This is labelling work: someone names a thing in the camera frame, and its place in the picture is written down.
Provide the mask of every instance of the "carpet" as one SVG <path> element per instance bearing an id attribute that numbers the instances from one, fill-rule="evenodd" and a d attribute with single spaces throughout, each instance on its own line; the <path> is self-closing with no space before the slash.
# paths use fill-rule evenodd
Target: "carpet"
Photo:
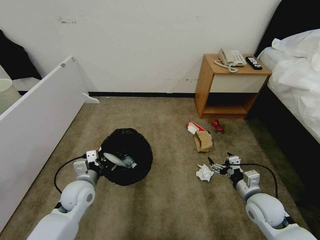
<path id="1" fill-rule="evenodd" d="M 225 176 L 210 182 L 195 176 L 197 164 L 210 156 L 223 163 L 227 151 L 243 163 L 263 164 L 275 171 L 279 199 L 287 212 L 307 228 L 278 171 L 293 172 L 282 152 L 258 120 L 220 119 L 224 134 L 216 134 L 211 119 L 199 119 L 192 98 L 100 97 L 100 104 L 84 104 L 60 143 L 34 181 L 0 240 L 26 239 L 38 221 L 59 201 L 53 176 L 64 162 L 99 149 L 116 128 L 134 128 L 150 143 L 151 171 L 142 181 L 118 186 L 104 177 L 96 187 L 96 199 L 79 224 L 76 239 L 265 239 L 248 218 L 245 203 Z M 186 123 L 194 121 L 212 133 L 213 147 L 198 153 Z M 259 167 L 260 186 L 274 196 L 271 174 Z M 75 180 L 72 164 L 57 179 L 63 189 Z"/>

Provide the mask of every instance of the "nightstand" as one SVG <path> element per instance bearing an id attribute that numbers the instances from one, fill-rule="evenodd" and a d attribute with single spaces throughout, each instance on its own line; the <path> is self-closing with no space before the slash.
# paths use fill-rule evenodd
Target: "nightstand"
<path id="1" fill-rule="evenodd" d="M 236 67 L 238 72 L 229 73 L 214 60 L 219 60 L 218 54 L 203 56 L 195 95 L 199 117 L 245 118 L 272 72 L 258 61 L 262 70 L 247 64 Z"/>

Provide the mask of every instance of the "baseboard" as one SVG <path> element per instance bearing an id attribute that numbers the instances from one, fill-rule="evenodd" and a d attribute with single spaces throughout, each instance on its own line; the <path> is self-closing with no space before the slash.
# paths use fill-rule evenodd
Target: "baseboard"
<path id="1" fill-rule="evenodd" d="M 28 91 L 18 91 L 18 93 L 22 96 L 25 95 Z"/>
<path id="2" fill-rule="evenodd" d="M 179 97 L 194 98 L 195 93 L 89 92 L 90 97 Z"/>

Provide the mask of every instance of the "white telephone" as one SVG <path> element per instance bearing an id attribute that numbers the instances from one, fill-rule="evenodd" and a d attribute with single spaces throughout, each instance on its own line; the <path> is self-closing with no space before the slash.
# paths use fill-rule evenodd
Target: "white telephone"
<path id="1" fill-rule="evenodd" d="M 214 61 L 214 63 L 221 67 L 227 68 L 231 73 L 236 73 L 238 71 L 238 69 L 233 67 L 243 67 L 247 65 L 246 60 L 237 50 L 221 48 L 219 50 L 219 58 L 223 64 L 219 63 L 217 60 Z"/>

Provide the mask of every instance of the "white wall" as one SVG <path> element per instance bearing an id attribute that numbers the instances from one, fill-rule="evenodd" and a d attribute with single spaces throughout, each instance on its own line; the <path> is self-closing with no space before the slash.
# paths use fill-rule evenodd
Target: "white wall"
<path id="1" fill-rule="evenodd" d="M 195 92 L 204 53 L 254 53 L 280 0 L 2 0 L 0 28 L 40 74 L 68 55 L 89 91 Z"/>

